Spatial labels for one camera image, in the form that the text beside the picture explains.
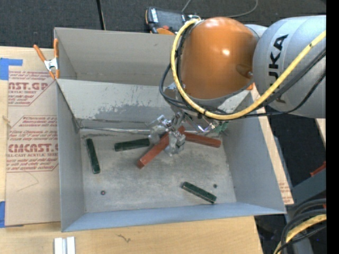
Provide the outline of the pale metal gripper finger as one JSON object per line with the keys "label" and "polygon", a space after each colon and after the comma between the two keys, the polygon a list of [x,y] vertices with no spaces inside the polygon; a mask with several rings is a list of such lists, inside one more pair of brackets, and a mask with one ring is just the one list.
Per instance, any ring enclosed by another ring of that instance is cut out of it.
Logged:
{"label": "pale metal gripper finger", "polygon": [[148,135],[151,143],[159,143],[161,137],[166,133],[166,127],[161,121],[155,120],[148,124],[150,134]]}
{"label": "pale metal gripper finger", "polygon": [[186,136],[179,131],[170,132],[168,135],[168,140],[169,143],[165,148],[165,152],[169,156],[173,156],[183,150]]}

